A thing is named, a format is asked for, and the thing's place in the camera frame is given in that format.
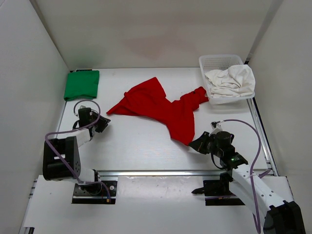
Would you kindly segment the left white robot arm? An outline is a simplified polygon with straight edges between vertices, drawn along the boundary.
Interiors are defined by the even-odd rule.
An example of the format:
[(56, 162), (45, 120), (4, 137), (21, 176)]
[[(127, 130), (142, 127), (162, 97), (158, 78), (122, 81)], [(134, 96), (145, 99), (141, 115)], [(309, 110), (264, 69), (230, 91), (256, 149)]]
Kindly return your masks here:
[(110, 120), (84, 106), (80, 107), (77, 116), (72, 131), (65, 133), (63, 138), (53, 138), (44, 143), (43, 177), (53, 181), (78, 178), (81, 189), (97, 195), (104, 187), (95, 169), (82, 167), (79, 147), (91, 141), (96, 133), (102, 133)]

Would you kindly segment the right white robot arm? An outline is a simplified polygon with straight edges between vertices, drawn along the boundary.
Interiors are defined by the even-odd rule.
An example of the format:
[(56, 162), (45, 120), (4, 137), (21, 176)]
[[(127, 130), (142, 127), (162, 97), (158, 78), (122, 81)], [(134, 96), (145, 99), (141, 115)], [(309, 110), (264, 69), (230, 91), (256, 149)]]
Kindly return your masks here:
[(260, 219), (263, 233), (304, 234), (306, 230), (298, 204), (274, 192), (235, 150), (233, 139), (233, 134), (225, 131), (213, 135), (204, 132), (189, 145), (201, 154), (220, 159), (228, 178), (219, 182), (219, 190), (238, 197)]

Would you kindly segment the red t shirt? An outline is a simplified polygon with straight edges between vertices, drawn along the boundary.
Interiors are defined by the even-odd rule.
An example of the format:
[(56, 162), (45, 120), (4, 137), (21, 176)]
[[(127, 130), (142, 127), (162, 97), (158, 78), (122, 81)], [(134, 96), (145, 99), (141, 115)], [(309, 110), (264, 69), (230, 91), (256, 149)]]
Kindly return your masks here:
[(200, 86), (171, 102), (154, 77), (125, 92), (121, 101), (106, 114), (151, 118), (166, 125), (171, 139), (187, 146), (195, 136), (194, 111), (208, 101), (206, 90)]

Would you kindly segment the green t shirt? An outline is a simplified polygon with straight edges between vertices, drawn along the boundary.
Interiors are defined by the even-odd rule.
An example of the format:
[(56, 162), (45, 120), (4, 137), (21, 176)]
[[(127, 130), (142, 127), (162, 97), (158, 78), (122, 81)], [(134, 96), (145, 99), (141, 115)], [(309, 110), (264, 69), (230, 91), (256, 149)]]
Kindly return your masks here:
[(95, 99), (98, 95), (99, 71), (77, 71), (67, 75), (64, 100)]

